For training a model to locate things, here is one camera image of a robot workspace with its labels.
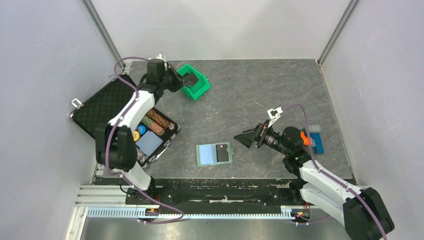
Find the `green card holder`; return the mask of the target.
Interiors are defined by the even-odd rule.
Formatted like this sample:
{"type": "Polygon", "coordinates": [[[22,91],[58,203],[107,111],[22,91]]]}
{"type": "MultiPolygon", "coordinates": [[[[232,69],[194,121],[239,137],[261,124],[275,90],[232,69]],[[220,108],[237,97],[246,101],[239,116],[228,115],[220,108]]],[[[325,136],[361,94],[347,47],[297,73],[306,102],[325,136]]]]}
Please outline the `green card holder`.
{"type": "Polygon", "coordinates": [[[196,145],[196,160],[197,160],[198,167],[232,164],[233,155],[234,155],[234,149],[231,147],[231,144],[229,141],[196,145]],[[222,163],[217,162],[216,145],[218,144],[228,145],[227,151],[228,151],[230,162],[222,162],[222,163]]]}

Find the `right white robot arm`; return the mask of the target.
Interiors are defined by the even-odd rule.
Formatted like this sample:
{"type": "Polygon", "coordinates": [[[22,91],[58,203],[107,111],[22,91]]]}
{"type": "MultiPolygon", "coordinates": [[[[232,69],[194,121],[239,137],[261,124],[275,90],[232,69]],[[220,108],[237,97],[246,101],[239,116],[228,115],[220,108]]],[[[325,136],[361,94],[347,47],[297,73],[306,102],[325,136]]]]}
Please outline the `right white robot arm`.
{"type": "Polygon", "coordinates": [[[234,139],[247,148],[267,146],[284,155],[285,168],[297,178],[289,187],[295,204],[307,202],[336,219],[352,240],[380,240],[395,229],[381,195],[338,177],[313,160],[304,146],[304,132],[288,126],[279,133],[269,121],[243,131],[234,139]]]}

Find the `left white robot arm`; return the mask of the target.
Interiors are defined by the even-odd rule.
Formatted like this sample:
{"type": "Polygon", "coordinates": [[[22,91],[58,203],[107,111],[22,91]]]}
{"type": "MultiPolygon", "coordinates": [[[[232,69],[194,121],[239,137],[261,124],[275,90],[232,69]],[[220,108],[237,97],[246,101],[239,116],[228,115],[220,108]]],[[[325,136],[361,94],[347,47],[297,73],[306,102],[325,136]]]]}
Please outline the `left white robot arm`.
{"type": "Polygon", "coordinates": [[[164,91],[177,92],[183,86],[189,86],[189,80],[161,55],[147,60],[146,75],[138,86],[121,77],[117,69],[114,74],[123,84],[133,90],[126,105],[105,126],[95,129],[95,153],[99,164],[109,176],[118,176],[133,189],[145,204],[153,203],[157,190],[150,186],[152,177],[137,163],[138,153],[133,133],[146,113],[163,96],[164,91]]]}

